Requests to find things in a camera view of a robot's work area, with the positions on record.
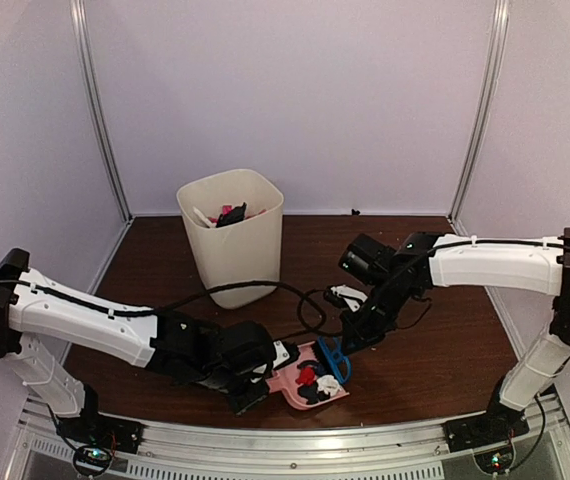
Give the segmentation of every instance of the red object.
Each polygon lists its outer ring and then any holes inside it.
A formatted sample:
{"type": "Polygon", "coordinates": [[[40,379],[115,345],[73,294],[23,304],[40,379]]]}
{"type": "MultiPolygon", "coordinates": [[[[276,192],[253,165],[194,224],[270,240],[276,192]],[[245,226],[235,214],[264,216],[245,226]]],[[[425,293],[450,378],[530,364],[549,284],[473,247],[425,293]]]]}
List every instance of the red object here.
{"type": "Polygon", "coordinates": [[[301,374],[296,379],[296,383],[299,385],[311,385],[316,380],[316,374],[312,367],[305,367],[301,370],[301,374]]]}

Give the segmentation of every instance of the object in bin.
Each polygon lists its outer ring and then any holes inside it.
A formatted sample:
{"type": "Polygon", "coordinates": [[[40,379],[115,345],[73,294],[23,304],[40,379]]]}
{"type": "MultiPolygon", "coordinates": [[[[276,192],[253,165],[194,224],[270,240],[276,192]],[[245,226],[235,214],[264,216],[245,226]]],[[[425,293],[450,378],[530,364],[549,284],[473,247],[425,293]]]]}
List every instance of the object in bin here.
{"type": "Polygon", "coordinates": [[[323,375],[327,375],[327,370],[325,369],[325,367],[316,360],[305,360],[304,362],[298,364],[298,368],[300,370],[304,369],[305,367],[312,367],[317,377],[322,377],[323,375]]]}
{"type": "Polygon", "coordinates": [[[318,391],[326,393],[330,397],[333,397],[341,390],[341,384],[332,375],[323,375],[316,380],[316,383],[318,384],[318,391]]]}
{"type": "Polygon", "coordinates": [[[245,210],[247,210],[247,203],[243,203],[240,207],[234,207],[227,213],[221,213],[216,222],[216,228],[242,222],[245,220],[245,210]]]}
{"type": "Polygon", "coordinates": [[[215,222],[212,222],[211,218],[207,218],[205,214],[201,212],[198,208],[194,207],[193,211],[194,215],[196,215],[196,218],[198,218],[201,221],[201,223],[203,223],[204,226],[206,226],[207,228],[216,228],[215,222]]]}
{"type": "Polygon", "coordinates": [[[312,367],[305,367],[301,370],[301,374],[296,379],[296,383],[299,385],[311,385],[316,380],[316,374],[312,367]]]}
{"type": "Polygon", "coordinates": [[[299,385],[296,383],[296,380],[301,375],[301,370],[306,368],[301,368],[301,365],[305,364],[310,367],[314,365],[314,363],[317,363],[316,358],[314,357],[314,352],[312,350],[313,344],[314,342],[299,345],[298,351],[300,353],[300,356],[298,360],[295,363],[287,365],[286,367],[274,370],[272,372],[272,377],[267,379],[269,392],[281,392],[285,397],[285,400],[287,400],[287,403],[289,403],[293,408],[297,410],[309,410],[310,408],[320,407],[349,395],[349,392],[345,391],[345,389],[342,387],[336,395],[330,397],[324,392],[318,392],[318,383],[316,382],[314,382],[312,385],[299,385]],[[303,388],[303,396],[299,394],[300,388],[303,388]],[[315,398],[316,402],[308,403],[307,397],[315,398]]]}

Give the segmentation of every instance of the metal frame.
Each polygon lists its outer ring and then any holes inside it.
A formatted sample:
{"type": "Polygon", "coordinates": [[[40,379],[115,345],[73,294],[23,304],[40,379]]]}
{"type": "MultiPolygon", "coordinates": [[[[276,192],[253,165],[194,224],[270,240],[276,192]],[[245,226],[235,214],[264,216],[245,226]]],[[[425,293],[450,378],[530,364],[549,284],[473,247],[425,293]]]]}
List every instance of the metal frame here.
{"type": "Polygon", "coordinates": [[[505,40],[507,38],[507,27],[509,23],[509,3],[510,0],[496,0],[494,23],[492,25],[492,33],[489,41],[487,64],[485,65],[485,74],[483,76],[483,86],[478,103],[478,110],[476,112],[476,120],[474,121],[472,136],[467,148],[461,178],[449,213],[449,218],[452,222],[458,221],[458,217],[461,213],[474,168],[476,167],[483,136],[487,128],[490,106],[494,98],[503,60],[503,52],[505,50],[505,40]]]}
{"type": "MultiPolygon", "coordinates": [[[[570,427],[564,410],[556,395],[544,397],[542,404],[547,415],[546,430],[553,440],[548,448],[554,450],[563,478],[570,480],[570,427]]],[[[536,437],[541,426],[538,407],[528,407],[526,415],[531,426],[526,438],[536,437]]],[[[114,473],[137,479],[375,480],[399,472],[398,478],[409,478],[400,472],[423,468],[439,471],[442,462],[470,455],[469,450],[449,453],[442,428],[446,420],[301,431],[217,429],[141,421],[145,428],[139,453],[119,453],[114,473]]],[[[24,478],[30,452],[69,461],[69,450],[56,436],[47,407],[39,398],[28,399],[19,430],[4,479],[24,478]]]]}
{"type": "Polygon", "coordinates": [[[125,198],[123,183],[121,182],[116,161],[114,159],[114,151],[107,132],[105,116],[98,91],[98,82],[96,81],[96,71],[94,69],[94,61],[92,59],[92,51],[89,42],[89,31],[87,29],[87,19],[85,16],[85,0],[71,0],[72,23],[74,25],[74,34],[78,43],[78,53],[81,60],[81,69],[83,79],[85,80],[85,90],[89,100],[90,115],[94,125],[94,132],[98,140],[98,146],[105,163],[107,177],[112,189],[112,193],[116,198],[118,211],[123,222],[132,219],[132,213],[125,198]]]}

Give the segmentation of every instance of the white object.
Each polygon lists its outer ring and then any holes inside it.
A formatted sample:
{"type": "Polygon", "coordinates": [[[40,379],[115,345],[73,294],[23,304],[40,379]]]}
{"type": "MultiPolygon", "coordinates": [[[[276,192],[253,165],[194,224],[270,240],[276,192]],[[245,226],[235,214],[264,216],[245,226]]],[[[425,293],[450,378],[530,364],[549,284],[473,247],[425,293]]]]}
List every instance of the white object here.
{"type": "Polygon", "coordinates": [[[316,383],[318,384],[317,391],[326,393],[330,397],[341,391],[341,384],[332,375],[323,375],[316,380],[316,383]]]}
{"type": "Polygon", "coordinates": [[[367,301],[367,294],[348,287],[347,285],[339,285],[330,289],[334,295],[342,298],[352,312],[357,312],[361,305],[367,301]]]}
{"type": "MultiPolygon", "coordinates": [[[[472,241],[476,237],[443,235],[434,246],[472,241]]],[[[533,241],[544,244],[563,243],[558,237],[533,241]]],[[[481,285],[520,288],[559,295],[563,266],[556,259],[561,248],[527,245],[477,244],[438,250],[429,259],[434,286],[481,285]]]]}
{"type": "MultiPolygon", "coordinates": [[[[253,170],[231,170],[185,185],[176,197],[205,288],[280,278],[283,194],[265,177],[253,170]],[[203,227],[194,213],[197,207],[215,217],[223,205],[243,203],[247,203],[246,214],[256,216],[227,227],[203,227]]],[[[239,308],[274,288],[230,290],[212,299],[223,308],[239,308]]]]}
{"type": "Polygon", "coordinates": [[[198,218],[201,221],[203,225],[205,225],[207,228],[216,228],[214,222],[212,222],[209,218],[207,218],[205,214],[201,212],[198,208],[194,207],[193,210],[194,210],[194,215],[196,216],[196,218],[198,218]]]}
{"type": "MultiPolygon", "coordinates": [[[[274,342],[274,350],[276,351],[276,360],[274,360],[274,363],[272,364],[272,369],[279,367],[289,360],[289,352],[285,348],[285,345],[283,345],[283,342],[280,340],[276,340],[274,342]]],[[[253,370],[253,372],[257,373],[258,375],[263,375],[266,371],[267,365],[261,365],[260,367],[257,367],[253,370]]],[[[252,380],[252,383],[257,383],[260,380],[260,378],[255,378],[252,380]]]]}
{"type": "MultiPolygon", "coordinates": [[[[35,268],[21,274],[21,280],[33,285],[51,287],[59,292],[113,310],[147,310],[109,302],[102,298],[57,284],[35,268]]],[[[145,367],[154,354],[150,339],[156,337],[156,316],[123,318],[104,313],[17,285],[18,302],[9,309],[9,326],[17,332],[33,332],[61,338],[145,367]]]]}
{"type": "Polygon", "coordinates": [[[552,384],[569,358],[570,346],[549,333],[548,323],[525,356],[505,376],[500,402],[514,410],[523,410],[552,384]]]}
{"type": "Polygon", "coordinates": [[[83,384],[72,377],[31,333],[21,336],[21,353],[4,357],[14,373],[47,402],[58,417],[76,417],[85,404],[83,384]]]}

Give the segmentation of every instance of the small black object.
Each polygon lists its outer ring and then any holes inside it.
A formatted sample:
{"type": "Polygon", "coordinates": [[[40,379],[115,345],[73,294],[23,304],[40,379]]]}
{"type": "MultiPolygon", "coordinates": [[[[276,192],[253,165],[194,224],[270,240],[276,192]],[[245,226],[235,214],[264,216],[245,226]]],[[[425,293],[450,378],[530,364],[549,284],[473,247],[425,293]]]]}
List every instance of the small black object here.
{"type": "Polygon", "coordinates": [[[301,385],[298,387],[298,394],[307,399],[308,405],[315,405],[320,400],[318,398],[318,383],[314,382],[311,385],[301,385]]]}
{"type": "Polygon", "coordinates": [[[332,398],[332,396],[329,393],[325,393],[322,390],[319,390],[317,393],[318,393],[318,401],[319,402],[324,402],[324,401],[332,398]]]}
{"type": "Polygon", "coordinates": [[[327,370],[325,369],[325,367],[316,360],[305,360],[304,362],[299,363],[296,367],[299,370],[302,370],[306,367],[312,367],[312,370],[314,370],[314,374],[317,377],[322,377],[324,375],[327,375],[327,370]]]}
{"type": "Polygon", "coordinates": [[[247,210],[247,204],[243,203],[240,207],[234,207],[231,212],[223,215],[222,213],[218,217],[216,222],[216,228],[227,227],[228,225],[234,225],[235,223],[240,223],[245,220],[245,211],[247,210]]]}

